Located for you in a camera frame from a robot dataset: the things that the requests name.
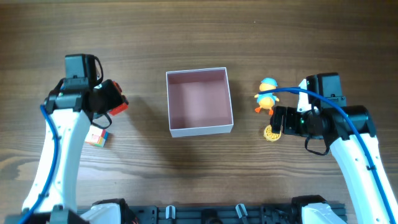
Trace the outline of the yellow round slice toy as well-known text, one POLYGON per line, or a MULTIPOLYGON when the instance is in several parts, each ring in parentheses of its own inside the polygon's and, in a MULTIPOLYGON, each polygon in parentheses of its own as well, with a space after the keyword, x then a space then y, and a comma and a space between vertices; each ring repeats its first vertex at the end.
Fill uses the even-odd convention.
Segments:
POLYGON ((280 139, 281 135, 282 135, 281 131, 279 133, 273 133, 271 125, 266 126, 266 128, 264 129, 263 136, 267 141, 270 141, 270 142, 278 141, 280 139))

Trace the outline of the red toy fire truck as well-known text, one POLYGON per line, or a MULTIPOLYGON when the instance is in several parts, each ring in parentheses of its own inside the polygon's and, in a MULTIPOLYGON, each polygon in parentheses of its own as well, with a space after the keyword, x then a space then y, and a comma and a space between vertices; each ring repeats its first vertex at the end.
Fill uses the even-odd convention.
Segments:
POLYGON ((119 84, 115 81, 113 81, 113 85, 116 88, 116 90, 119 93, 119 96, 121 97, 121 102, 117 103, 117 106, 115 106, 113 109, 111 109, 109 111, 109 114, 111 114, 112 116, 116 116, 119 113, 122 113, 123 111, 127 110, 129 107, 129 102, 127 100, 127 98, 122 94, 122 89, 119 86, 119 84))

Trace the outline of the multicolour puzzle cube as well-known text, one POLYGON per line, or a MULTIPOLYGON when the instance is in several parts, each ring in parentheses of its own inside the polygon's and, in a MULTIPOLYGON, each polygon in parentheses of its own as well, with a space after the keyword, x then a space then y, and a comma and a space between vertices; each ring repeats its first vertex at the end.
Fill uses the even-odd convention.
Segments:
POLYGON ((97 128, 95 126, 90 126, 88 134, 85 138, 85 143, 92 146, 104 147, 105 142, 108 138, 108 132, 105 129, 97 128))

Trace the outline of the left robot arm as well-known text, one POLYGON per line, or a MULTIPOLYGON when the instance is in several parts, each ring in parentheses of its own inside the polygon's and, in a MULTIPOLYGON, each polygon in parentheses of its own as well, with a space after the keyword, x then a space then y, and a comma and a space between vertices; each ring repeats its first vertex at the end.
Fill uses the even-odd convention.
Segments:
POLYGON ((46 134, 39 166, 22 204, 20 223, 31 223, 54 208, 76 210, 80 157, 95 119, 110 119, 128 108, 128 100, 113 80, 105 80, 98 57, 65 56, 65 78, 50 91, 40 110, 46 134))

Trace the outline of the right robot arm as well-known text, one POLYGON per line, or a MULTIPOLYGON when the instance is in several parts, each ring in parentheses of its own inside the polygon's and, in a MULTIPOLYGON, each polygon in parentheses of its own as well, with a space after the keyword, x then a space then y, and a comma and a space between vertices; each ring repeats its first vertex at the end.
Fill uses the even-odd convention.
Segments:
POLYGON ((324 141, 323 154, 332 154, 338 163, 358 223, 397 223, 397 200, 381 161, 376 127, 364 106, 346 104, 340 76, 311 75, 281 91, 298 94, 299 100, 295 108, 275 108, 272 132, 324 141))

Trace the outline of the yellow duck toy blue hat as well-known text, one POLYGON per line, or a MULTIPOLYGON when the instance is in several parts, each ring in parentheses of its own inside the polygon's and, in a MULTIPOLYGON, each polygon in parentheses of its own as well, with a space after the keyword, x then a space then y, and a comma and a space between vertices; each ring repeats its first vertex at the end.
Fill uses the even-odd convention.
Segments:
MULTIPOLYGON (((265 78, 261 81, 259 85, 259 91, 269 91, 275 90, 277 88, 277 82, 273 78, 265 78)), ((269 110, 268 114, 273 115, 273 107, 276 102, 280 100, 278 97, 274 96, 273 93, 265 93, 265 94, 256 94, 254 96, 257 99, 257 104, 259 105, 257 108, 254 109, 256 113, 260 113, 262 109, 269 110)))

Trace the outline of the white box pink interior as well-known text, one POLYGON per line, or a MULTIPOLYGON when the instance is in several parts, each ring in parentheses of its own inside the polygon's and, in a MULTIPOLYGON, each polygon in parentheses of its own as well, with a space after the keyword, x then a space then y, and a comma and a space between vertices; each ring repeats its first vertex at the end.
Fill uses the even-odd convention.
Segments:
POLYGON ((172 137, 232 131, 233 108, 225 67, 169 71, 166 84, 172 137))

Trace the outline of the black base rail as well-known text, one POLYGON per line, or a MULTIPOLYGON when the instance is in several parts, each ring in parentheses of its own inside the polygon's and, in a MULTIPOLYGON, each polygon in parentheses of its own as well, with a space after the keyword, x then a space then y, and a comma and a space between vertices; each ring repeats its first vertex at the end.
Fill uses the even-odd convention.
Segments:
MULTIPOLYGON (((142 224, 201 224, 218 218, 222 223, 242 223, 238 217, 235 206, 214 207, 176 207, 175 218, 166 217, 165 207, 156 206, 130 206, 142 224)), ((246 206, 248 223, 272 224, 289 223, 292 206, 287 203, 267 203, 257 206, 246 206)))

